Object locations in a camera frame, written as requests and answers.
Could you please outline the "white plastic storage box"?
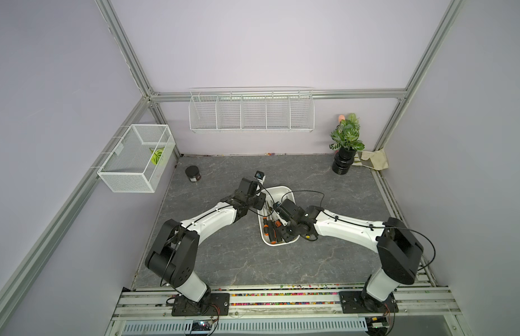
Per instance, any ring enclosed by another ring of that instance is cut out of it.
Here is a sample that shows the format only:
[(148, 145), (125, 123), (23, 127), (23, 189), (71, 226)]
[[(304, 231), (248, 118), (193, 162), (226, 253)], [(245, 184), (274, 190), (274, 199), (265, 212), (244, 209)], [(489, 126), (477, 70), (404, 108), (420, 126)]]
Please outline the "white plastic storage box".
[(257, 211), (257, 213), (259, 214), (258, 222), (262, 242), (264, 242), (269, 247), (285, 246), (297, 242), (299, 240), (299, 236), (291, 235), (291, 239), (288, 242), (286, 242), (284, 239), (281, 239), (280, 242), (275, 242), (272, 244), (272, 240), (269, 237), (268, 233), (264, 232), (264, 218), (266, 218), (267, 221), (273, 222), (278, 220), (281, 222), (281, 224), (286, 226), (286, 222), (280, 219), (278, 213), (271, 212), (273, 211), (273, 205), (277, 202), (283, 203), (285, 200), (291, 200), (292, 202), (295, 202), (295, 197), (292, 193), (292, 190), (286, 186), (276, 186), (267, 188), (267, 190), (262, 190), (261, 192), (264, 193), (266, 196), (264, 207), (261, 210)]

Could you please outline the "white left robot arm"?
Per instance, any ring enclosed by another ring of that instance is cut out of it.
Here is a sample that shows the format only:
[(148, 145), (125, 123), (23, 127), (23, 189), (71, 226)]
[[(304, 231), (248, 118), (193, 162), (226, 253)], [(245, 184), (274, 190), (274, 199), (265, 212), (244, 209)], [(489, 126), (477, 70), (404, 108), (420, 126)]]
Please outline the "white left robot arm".
[(196, 304), (206, 305), (210, 287), (194, 271), (199, 245), (218, 230), (243, 218), (249, 211), (263, 209), (264, 172), (242, 179), (239, 187), (212, 209), (181, 222), (167, 220), (145, 258), (145, 267), (161, 281)]

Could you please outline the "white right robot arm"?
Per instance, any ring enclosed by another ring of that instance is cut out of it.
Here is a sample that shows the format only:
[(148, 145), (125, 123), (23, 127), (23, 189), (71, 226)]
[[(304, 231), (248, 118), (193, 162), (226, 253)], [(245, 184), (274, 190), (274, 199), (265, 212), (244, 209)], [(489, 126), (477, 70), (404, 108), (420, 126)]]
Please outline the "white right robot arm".
[(414, 232), (399, 219), (365, 221), (335, 214), (322, 207), (303, 209), (291, 200), (277, 202), (274, 211), (291, 235), (309, 241), (334, 237), (377, 253), (380, 268), (365, 282), (360, 295), (362, 303), (383, 304), (400, 285), (415, 283), (424, 248)]

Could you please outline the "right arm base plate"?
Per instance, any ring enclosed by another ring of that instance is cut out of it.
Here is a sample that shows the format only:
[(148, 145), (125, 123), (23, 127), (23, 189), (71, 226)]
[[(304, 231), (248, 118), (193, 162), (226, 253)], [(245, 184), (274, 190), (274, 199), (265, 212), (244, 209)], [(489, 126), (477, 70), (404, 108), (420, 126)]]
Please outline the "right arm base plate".
[(393, 293), (389, 294), (385, 301), (378, 301), (369, 294), (358, 291), (341, 291), (339, 298), (344, 314), (386, 314), (399, 312)]

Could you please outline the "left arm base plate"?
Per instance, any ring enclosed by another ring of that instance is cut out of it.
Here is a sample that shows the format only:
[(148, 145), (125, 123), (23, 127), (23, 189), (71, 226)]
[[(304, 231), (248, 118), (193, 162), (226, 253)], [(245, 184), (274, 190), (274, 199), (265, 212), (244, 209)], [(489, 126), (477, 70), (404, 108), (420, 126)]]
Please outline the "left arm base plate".
[(194, 302), (184, 295), (174, 299), (172, 316), (227, 316), (230, 308), (229, 293), (209, 293), (199, 302)]

